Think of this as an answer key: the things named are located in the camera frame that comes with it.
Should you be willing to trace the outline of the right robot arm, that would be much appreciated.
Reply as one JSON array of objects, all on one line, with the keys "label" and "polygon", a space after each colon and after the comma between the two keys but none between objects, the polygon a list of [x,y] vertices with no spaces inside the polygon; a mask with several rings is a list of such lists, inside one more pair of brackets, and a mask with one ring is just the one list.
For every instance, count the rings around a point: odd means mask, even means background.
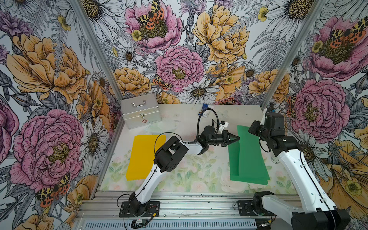
[{"label": "right robot arm", "polygon": [[309,168],[301,145],[285,134],[284,117],[264,111],[261,121],[254,121],[249,133],[266,142],[268,148],[285,167],[300,197],[302,207],[296,208],[271,192],[257,192],[252,208],[255,214],[273,213],[294,230],[343,230],[350,222],[345,209],[324,192]]}]

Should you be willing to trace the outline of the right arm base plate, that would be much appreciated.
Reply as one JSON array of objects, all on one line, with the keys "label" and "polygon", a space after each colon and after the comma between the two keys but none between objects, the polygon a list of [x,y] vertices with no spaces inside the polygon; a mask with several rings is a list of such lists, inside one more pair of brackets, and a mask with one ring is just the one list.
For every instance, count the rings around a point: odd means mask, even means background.
[{"label": "right arm base plate", "polygon": [[239,215],[241,217],[256,217],[256,216],[273,216],[274,214],[272,212],[269,211],[262,211],[260,213],[257,213],[256,211],[254,211],[253,209],[253,202],[250,200],[239,200],[235,203],[235,205],[233,206],[233,209],[235,211],[238,211]]}]

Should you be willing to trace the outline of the yellow paper sheet under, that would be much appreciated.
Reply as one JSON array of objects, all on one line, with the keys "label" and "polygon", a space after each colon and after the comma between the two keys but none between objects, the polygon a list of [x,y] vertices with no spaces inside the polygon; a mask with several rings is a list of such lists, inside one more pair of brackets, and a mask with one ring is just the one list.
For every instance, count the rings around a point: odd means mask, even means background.
[{"label": "yellow paper sheet under", "polygon": [[126,173],[127,181],[146,179],[154,164],[154,151],[165,142],[165,135],[138,135],[134,138]]}]

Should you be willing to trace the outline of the large green paper sheet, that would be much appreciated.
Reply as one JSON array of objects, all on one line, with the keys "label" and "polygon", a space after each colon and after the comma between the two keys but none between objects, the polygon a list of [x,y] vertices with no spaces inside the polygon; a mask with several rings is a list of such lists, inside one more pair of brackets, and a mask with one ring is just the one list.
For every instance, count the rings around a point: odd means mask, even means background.
[{"label": "large green paper sheet", "polygon": [[255,152],[241,149],[238,141],[228,146],[230,179],[258,185],[268,185],[269,174],[259,147]]}]

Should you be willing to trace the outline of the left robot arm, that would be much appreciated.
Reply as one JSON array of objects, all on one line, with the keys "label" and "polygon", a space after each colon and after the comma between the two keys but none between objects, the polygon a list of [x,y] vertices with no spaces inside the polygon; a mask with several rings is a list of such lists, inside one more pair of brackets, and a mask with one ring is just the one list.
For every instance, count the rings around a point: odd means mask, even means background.
[{"label": "left robot arm", "polygon": [[239,140],[239,136],[227,130],[217,131],[213,126],[206,126],[194,141],[184,142],[180,137],[171,137],[154,151],[153,166],[147,178],[129,196],[127,206],[131,208],[130,213],[138,217],[145,212],[156,187],[168,173],[179,165],[186,154],[201,155],[209,149],[210,145],[227,147],[238,143]]}]

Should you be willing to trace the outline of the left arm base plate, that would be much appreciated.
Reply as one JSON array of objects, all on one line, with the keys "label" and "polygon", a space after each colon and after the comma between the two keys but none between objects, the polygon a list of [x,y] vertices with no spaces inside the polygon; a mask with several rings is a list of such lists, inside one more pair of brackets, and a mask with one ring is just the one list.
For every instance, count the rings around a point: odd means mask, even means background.
[{"label": "left arm base plate", "polygon": [[119,212],[120,218],[135,218],[135,217],[158,217],[160,213],[160,201],[149,201],[145,204],[134,202],[122,202]]}]

